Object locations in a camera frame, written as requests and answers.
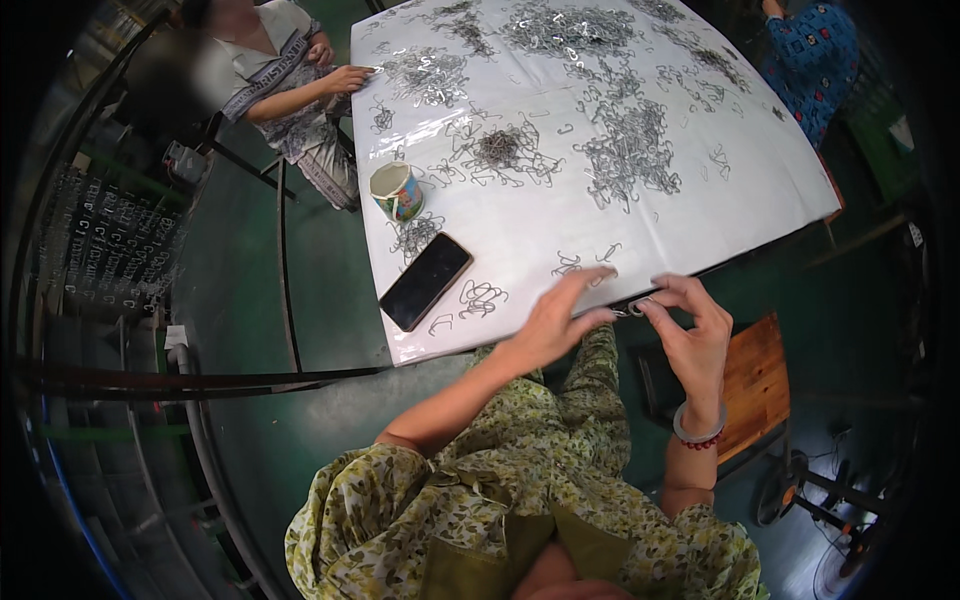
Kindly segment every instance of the black phone screen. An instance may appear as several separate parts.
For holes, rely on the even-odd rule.
[[[380,299],[380,308],[410,331],[473,260],[445,233],[438,233]]]

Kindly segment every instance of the factory floor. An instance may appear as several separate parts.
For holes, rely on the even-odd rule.
[[[335,10],[300,3],[319,17],[337,50],[348,57],[348,25],[365,18],[363,3]],[[222,130],[221,141],[254,165],[273,152],[250,125]],[[832,224],[836,243],[882,221],[875,188],[841,126],[828,132],[822,154],[847,208]],[[292,168],[298,194],[287,205],[289,282],[297,338],[306,371],[388,366],[359,214],[334,210]],[[218,158],[192,214],[174,292],[177,323],[204,373],[288,372],[276,261],[276,192]],[[868,401],[900,388],[897,360],[900,285],[884,239],[810,269],[831,249],[828,231],[814,225],[737,257],[703,277],[714,298],[740,323],[769,311],[780,320],[791,388],[794,447],[813,470],[835,474],[849,458],[857,487],[877,492],[893,459],[898,414]],[[615,326],[621,349],[621,396],[630,419],[633,458],[624,478],[653,492],[662,476],[668,433],[640,410],[640,381],[628,348],[654,339],[642,319]],[[276,579],[299,597],[286,575],[283,533],[306,499],[314,472],[341,452],[368,445],[395,415],[463,372],[465,355],[352,379],[318,391],[210,403],[217,450],[243,518]],[[830,431],[850,426],[839,444]],[[756,481],[770,467],[758,462],[721,485],[717,514],[746,525],[762,564],[761,581],[774,598],[812,597],[814,572],[837,532],[793,510],[773,527],[752,521]],[[822,496],[808,492],[811,501]]]

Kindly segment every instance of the white table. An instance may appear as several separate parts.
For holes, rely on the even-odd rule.
[[[432,31],[428,19],[411,20],[453,3],[424,0],[414,7],[400,5],[355,24],[351,62],[377,65],[390,60],[391,53],[404,48],[410,52],[414,46],[445,48],[438,54],[470,54],[460,38],[444,37],[444,30]],[[463,89],[472,104],[458,99],[452,108],[443,104],[415,107],[412,98],[394,99],[396,88],[385,74],[372,76],[353,95],[357,169],[377,294],[393,284],[406,264],[401,252],[391,252],[395,230],[370,197],[371,174],[396,153],[420,169],[421,180],[434,184],[421,186],[424,213],[442,216],[443,231],[475,257],[465,275],[414,331],[400,331],[381,313],[395,365],[475,348],[515,333],[537,298],[558,281],[563,270],[560,255],[571,259],[567,264],[579,256],[577,267],[611,264],[619,272],[617,278],[587,289],[577,305],[580,312],[649,290],[650,277],[656,274],[702,271],[839,208],[820,161],[783,103],[733,45],[693,11],[676,2],[674,6],[686,19],[664,24],[625,0],[551,0],[557,9],[600,6],[634,15],[631,26],[643,32],[643,37],[625,48],[635,55],[627,59],[629,66],[645,80],[640,97],[666,106],[663,137],[672,144],[670,171],[679,175],[680,191],[665,194],[638,183],[634,188],[638,201],[614,201],[598,209],[598,202],[587,192],[591,163],[585,154],[575,152],[573,145],[607,133],[599,122],[591,123],[596,102],[578,105],[595,93],[590,85],[601,93],[606,87],[568,77],[564,64],[571,64],[570,60],[525,56],[523,51],[511,50],[503,37],[493,32],[510,22],[513,5],[504,0],[475,3],[480,29],[488,34],[485,40],[499,54],[491,60],[467,58],[463,74],[469,80]],[[681,30],[685,36],[696,34],[704,47],[731,57],[749,93],[722,73],[697,66],[687,49],[656,33],[655,25]],[[581,53],[577,59],[585,68],[601,70],[596,57]],[[620,59],[606,62],[616,68]],[[692,74],[695,69],[699,73],[684,75],[680,84],[672,74],[665,79],[658,65],[672,66],[674,73]],[[715,93],[708,99],[707,89],[695,83],[698,80],[726,88],[723,99]],[[695,91],[701,92],[701,100],[714,112],[706,112],[704,105],[692,98]],[[373,120],[380,102],[395,112],[392,126],[383,131]],[[614,104],[637,106],[637,99]],[[699,108],[692,111],[691,104]],[[497,178],[476,181],[471,180],[467,168],[459,166],[467,180],[454,176],[444,186],[436,177],[439,172],[429,169],[453,155],[456,144],[444,134],[451,132],[447,124],[483,128],[478,133],[482,135],[508,124],[526,127],[524,121],[540,134],[538,152],[563,160],[562,170],[550,175],[550,181],[523,174],[512,174],[513,179],[523,181],[521,187],[514,187],[513,182],[501,185]],[[572,132],[558,133],[569,126]],[[722,166],[724,159],[729,168]],[[488,282],[494,292],[502,290],[509,296],[492,298],[487,307],[492,306],[493,312],[463,312],[470,306],[462,302],[462,291],[471,281]]]

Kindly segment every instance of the wooden chair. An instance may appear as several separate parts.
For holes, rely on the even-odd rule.
[[[790,387],[777,314],[749,326],[735,325],[733,330],[724,369],[727,425],[718,445],[719,464],[731,463],[732,467],[721,469],[717,483],[778,442],[783,442],[783,456],[790,456]],[[641,348],[636,358],[646,395],[646,416],[672,431],[673,415],[685,399],[683,387],[670,370],[660,343]]]

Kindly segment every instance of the woman's right hand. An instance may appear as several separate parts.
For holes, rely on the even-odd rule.
[[[372,72],[373,69],[367,66],[345,64],[329,75],[320,78],[319,81],[324,82],[324,93],[354,92],[360,89],[360,86],[364,84]]]
[[[763,13],[767,16],[778,16],[784,18],[786,12],[783,11],[783,8],[780,6],[780,2],[777,0],[763,0],[762,3]]]
[[[566,274],[537,300],[523,328],[493,352],[516,370],[516,376],[546,367],[567,354],[588,331],[616,321],[609,308],[596,308],[577,319],[571,318],[573,307],[587,286],[615,273],[609,267],[594,267]]]
[[[720,418],[723,370],[733,317],[720,307],[696,277],[665,274],[653,278],[661,290],[637,307],[663,341],[670,368],[684,386],[688,400],[684,429],[693,435],[710,431]],[[666,308],[676,306],[693,315],[694,327],[684,331]]]

